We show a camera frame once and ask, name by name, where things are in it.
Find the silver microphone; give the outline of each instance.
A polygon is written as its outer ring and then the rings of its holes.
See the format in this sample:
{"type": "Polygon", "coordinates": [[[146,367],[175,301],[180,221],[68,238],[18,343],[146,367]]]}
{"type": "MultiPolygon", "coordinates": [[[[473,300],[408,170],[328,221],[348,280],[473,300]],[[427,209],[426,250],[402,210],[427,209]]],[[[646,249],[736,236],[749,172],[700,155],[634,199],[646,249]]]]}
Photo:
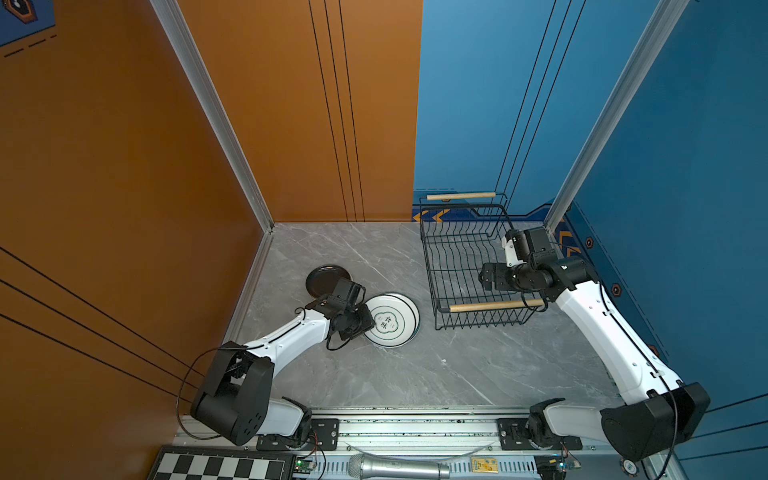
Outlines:
{"type": "Polygon", "coordinates": [[[438,462],[419,462],[416,460],[394,460],[380,458],[367,453],[353,455],[349,459],[347,473],[353,478],[390,477],[390,478],[425,478],[442,480],[450,478],[447,465],[438,462]]]}

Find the black motor joint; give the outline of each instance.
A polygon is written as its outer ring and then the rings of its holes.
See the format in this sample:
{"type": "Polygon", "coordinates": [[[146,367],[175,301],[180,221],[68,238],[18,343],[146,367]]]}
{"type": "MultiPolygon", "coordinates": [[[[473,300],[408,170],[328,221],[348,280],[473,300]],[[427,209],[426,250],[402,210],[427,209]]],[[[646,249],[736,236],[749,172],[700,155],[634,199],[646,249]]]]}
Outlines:
{"type": "Polygon", "coordinates": [[[558,258],[543,227],[512,229],[505,238],[512,241],[517,258],[524,263],[515,266],[484,263],[478,275],[484,290],[539,292],[555,301],[565,290],[576,290],[579,283],[598,278],[592,265],[583,258],[558,258]]]}
{"type": "Polygon", "coordinates": [[[365,299],[364,286],[345,278],[339,279],[333,292],[323,295],[304,308],[316,310],[330,320],[330,332],[339,332],[342,340],[353,339],[373,328],[373,318],[368,306],[357,298],[362,290],[365,299]]]}

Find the white plate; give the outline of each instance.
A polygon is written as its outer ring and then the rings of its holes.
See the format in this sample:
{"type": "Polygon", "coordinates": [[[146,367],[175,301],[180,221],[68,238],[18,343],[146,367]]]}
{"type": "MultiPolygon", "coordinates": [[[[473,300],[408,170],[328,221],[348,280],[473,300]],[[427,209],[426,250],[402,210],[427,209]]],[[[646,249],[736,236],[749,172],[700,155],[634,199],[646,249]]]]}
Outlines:
{"type": "Polygon", "coordinates": [[[388,348],[404,345],[419,326],[418,310],[414,310],[400,296],[374,296],[366,305],[371,311],[374,327],[365,335],[376,345],[388,348]]]}
{"type": "Polygon", "coordinates": [[[403,299],[406,303],[408,303],[408,306],[411,307],[411,310],[413,310],[413,314],[416,316],[416,330],[414,330],[413,331],[413,335],[411,335],[411,338],[413,338],[416,335],[416,333],[419,332],[419,329],[422,326],[421,325],[421,319],[419,318],[419,309],[416,308],[416,304],[413,303],[413,300],[411,300],[407,296],[403,295],[402,293],[395,293],[395,292],[391,292],[390,293],[390,292],[387,292],[387,293],[383,293],[382,295],[396,296],[396,297],[398,297],[400,299],[403,299]]]}

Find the black wire basket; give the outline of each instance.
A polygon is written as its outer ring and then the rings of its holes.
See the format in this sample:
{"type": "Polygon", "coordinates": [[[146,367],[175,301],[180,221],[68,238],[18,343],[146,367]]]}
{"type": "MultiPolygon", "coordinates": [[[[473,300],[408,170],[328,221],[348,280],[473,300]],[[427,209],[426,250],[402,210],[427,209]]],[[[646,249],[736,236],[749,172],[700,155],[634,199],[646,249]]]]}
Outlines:
{"type": "Polygon", "coordinates": [[[541,296],[487,291],[478,279],[483,263],[506,262],[502,237],[512,228],[512,223],[502,205],[420,204],[420,207],[419,223],[435,329],[521,325],[535,312],[543,311],[540,306],[456,311],[471,310],[472,305],[479,303],[516,300],[528,303],[541,296]]]}

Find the chessboard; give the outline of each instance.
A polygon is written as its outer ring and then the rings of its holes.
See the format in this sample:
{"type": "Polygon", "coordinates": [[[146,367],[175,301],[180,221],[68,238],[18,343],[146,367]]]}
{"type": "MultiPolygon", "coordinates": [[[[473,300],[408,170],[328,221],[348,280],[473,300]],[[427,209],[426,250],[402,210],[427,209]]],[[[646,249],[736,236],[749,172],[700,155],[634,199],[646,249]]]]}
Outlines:
{"type": "Polygon", "coordinates": [[[295,460],[282,452],[164,446],[147,480],[290,480],[295,460]]]}

